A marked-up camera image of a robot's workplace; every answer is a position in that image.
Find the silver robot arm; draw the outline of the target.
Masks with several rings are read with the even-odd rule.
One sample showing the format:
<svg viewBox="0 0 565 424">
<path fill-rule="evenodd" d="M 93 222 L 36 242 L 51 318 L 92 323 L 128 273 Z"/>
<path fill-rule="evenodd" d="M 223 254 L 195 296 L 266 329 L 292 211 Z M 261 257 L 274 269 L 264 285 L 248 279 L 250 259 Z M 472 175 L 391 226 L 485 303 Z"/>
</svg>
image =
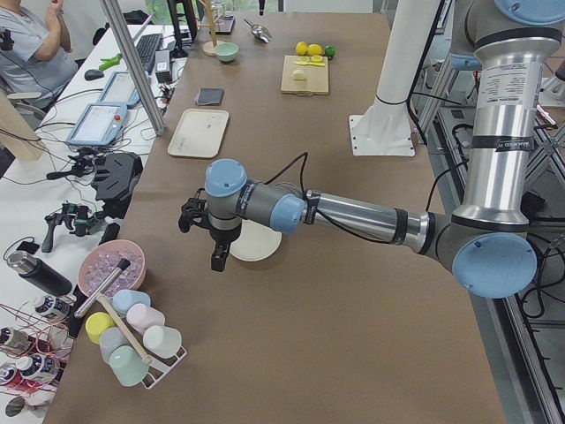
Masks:
<svg viewBox="0 0 565 424">
<path fill-rule="evenodd" d="M 521 212 L 542 66 L 561 45 L 561 1 L 460 1 L 451 51 L 481 64 L 462 204 L 450 215 L 412 214 L 328 193 L 291 192 L 248 178 L 232 159 L 212 162 L 205 185 L 181 209 L 178 226 L 209 231 L 211 267 L 223 271 L 243 221 L 285 234 L 327 222 L 360 239 L 404 245 L 449 270 L 466 290 L 501 299 L 526 287 L 537 257 Z"/>
</svg>

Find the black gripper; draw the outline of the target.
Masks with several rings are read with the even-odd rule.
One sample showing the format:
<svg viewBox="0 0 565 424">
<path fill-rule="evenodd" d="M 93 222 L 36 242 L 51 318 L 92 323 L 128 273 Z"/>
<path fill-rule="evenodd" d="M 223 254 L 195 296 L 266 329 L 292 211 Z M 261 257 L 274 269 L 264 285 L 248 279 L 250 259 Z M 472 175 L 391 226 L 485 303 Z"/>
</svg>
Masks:
<svg viewBox="0 0 565 424">
<path fill-rule="evenodd" d="M 178 219 L 179 230 L 187 233 L 193 225 L 208 230 L 212 239 L 216 242 L 215 249 L 211 254 L 211 269 L 213 271 L 224 271 L 226 261 L 230 255 L 230 243 L 236 241 L 242 229 L 242 224 L 228 229 L 221 230 L 219 227 L 210 223 L 210 215 L 207 211 L 207 200 L 200 198 L 200 193 L 204 191 L 200 187 L 193 197 L 181 207 L 181 215 Z"/>
</svg>

